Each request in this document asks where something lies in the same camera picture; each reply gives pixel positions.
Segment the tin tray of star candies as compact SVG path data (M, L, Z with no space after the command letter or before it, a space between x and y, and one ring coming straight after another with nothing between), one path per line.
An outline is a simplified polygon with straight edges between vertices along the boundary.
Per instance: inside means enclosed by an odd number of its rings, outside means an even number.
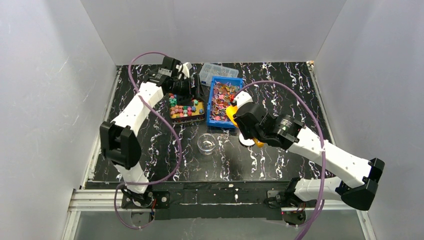
M176 94L168 94L169 116L172 124L186 124L205 120L205 103L196 99L181 104Z

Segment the yellow plastic scoop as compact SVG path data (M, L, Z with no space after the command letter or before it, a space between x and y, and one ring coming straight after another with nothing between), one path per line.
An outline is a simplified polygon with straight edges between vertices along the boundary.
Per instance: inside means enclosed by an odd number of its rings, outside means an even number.
M233 125L241 131L238 124L235 121L234 114L237 112L238 108L236 106L228 106L225 110L226 116L228 119L233 123ZM257 146L258 148L262 148L265 144L258 141L256 138L252 139L255 142L254 146Z

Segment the blue bin of lollipops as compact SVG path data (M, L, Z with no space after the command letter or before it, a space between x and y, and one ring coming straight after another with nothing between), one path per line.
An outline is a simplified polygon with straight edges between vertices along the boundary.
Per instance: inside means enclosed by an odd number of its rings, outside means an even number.
M206 110L206 125L208 127L235 128L235 125L226 115L226 109L231 105L231 100L242 87L242 78L212 77Z

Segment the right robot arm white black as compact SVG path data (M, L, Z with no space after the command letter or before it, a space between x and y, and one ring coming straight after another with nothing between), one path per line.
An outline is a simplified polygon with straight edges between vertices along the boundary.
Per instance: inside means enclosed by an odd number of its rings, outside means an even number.
M360 211L368 211L376 197L385 162L364 159L329 143L303 122L287 114L273 116L257 103L230 106L226 115L246 140L258 147L264 144L281 148L321 165L334 177L319 179L293 178L284 199L297 202L336 200Z

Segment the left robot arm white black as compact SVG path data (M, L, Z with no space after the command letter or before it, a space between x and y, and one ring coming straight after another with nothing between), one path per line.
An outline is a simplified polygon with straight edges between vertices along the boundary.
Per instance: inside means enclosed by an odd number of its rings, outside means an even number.
M168 94L185 102L200 101L203 94L191 63L169 56L164 56L159 67L150 70L134 88L136 94L123 111L100 125L99 136L101 154L121 174L129 192L139 197L150 185L140 164L142 148L137 138L143 122L150 113L164 120L153 107Z

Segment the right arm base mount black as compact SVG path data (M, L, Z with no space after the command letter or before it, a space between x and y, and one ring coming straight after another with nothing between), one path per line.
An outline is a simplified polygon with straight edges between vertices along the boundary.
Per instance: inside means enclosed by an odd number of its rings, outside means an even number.
M287 225L299 227L306 222L306 202L284 191L269 190L266 196L264 204L271 209L294 208L294 210L281 211Z

